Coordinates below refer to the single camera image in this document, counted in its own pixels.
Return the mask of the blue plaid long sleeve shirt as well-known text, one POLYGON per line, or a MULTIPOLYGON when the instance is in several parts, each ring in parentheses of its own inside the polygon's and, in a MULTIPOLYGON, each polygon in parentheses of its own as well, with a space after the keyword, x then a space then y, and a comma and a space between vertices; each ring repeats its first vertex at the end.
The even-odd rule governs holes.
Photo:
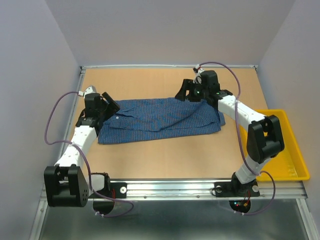
POLYGON ((217 133, 224 115, 207 104, 173 97, 118 100, 120 110, 106 120, 100 145, 115 145, 217 133))

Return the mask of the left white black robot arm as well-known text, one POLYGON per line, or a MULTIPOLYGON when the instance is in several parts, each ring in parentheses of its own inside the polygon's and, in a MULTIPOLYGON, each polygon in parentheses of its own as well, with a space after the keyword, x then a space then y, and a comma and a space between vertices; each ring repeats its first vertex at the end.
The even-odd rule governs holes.
POLYGON ((92 194, 91 182, 82 167, 91 145, 99 136, 103 124, 120 110, 120 106, 106 93, 98 93, 89 86, 77 95, 84 99, 84 109, 75 124, 67 147, 53 165, 44 170, 46 198, 50 207, 84 207, 92 194))

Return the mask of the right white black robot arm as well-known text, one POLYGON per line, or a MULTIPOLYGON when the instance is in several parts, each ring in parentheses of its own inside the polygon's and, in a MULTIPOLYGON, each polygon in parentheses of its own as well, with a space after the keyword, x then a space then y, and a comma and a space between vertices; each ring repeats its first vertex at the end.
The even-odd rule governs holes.
POLYGON ((266 163, 285 148, 278 117, 259 113, 237 100, 230 91, 221 89, 214 70, 199 70, 195 79, 184 79, 175 99, 205 100, 215 110, 235 120, 237 128, 242 127, 247 132, 247 157, 229 182, 215 185, 217 197, 241 197, 251 191, 266 163))

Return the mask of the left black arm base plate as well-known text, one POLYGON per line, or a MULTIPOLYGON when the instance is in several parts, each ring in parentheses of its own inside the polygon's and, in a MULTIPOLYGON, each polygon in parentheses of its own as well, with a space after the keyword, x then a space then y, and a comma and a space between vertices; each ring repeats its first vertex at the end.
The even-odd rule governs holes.
POLYGON ((116 198, 126 199, 127 198, 127 183, 126 182, 111 182, 106 183, 100 190, 94 188, 100 195, 116 198))

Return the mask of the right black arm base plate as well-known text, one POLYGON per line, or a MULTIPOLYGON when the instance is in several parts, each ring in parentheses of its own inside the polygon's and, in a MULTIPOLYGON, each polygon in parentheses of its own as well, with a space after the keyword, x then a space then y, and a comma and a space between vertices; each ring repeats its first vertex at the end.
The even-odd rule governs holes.
POLYGON ((218 181, 213 184, 211 194, 217 198, 259 197, 260 192, 253 190, 252 184, 236 185, 228 181, 218 181))

